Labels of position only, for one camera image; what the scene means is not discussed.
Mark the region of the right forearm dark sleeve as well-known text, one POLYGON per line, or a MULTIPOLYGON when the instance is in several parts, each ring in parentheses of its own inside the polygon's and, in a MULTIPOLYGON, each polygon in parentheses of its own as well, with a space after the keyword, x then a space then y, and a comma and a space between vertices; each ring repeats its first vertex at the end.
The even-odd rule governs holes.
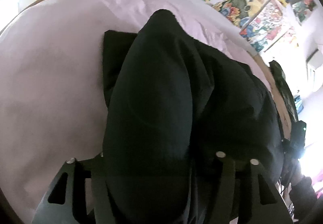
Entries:
POLYGON ((307 176, 304 176, 298 184, 292 185, 289 195, 294 205, 294 217, 298 221, 302 221, 310 213, 318 200, 312 187, 312 180, 307 176))

